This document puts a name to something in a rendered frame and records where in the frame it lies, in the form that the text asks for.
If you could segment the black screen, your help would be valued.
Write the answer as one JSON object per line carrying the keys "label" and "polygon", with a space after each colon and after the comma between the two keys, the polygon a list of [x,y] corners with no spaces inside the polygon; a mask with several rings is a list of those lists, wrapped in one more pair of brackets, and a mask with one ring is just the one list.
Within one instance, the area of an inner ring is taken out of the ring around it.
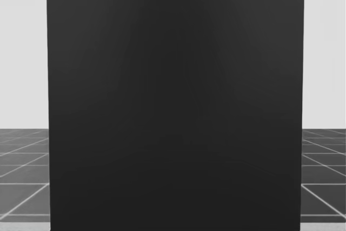
{"label": "black screen", "polygon": [[300,231],[304,0],[46,0],[51,231]]}

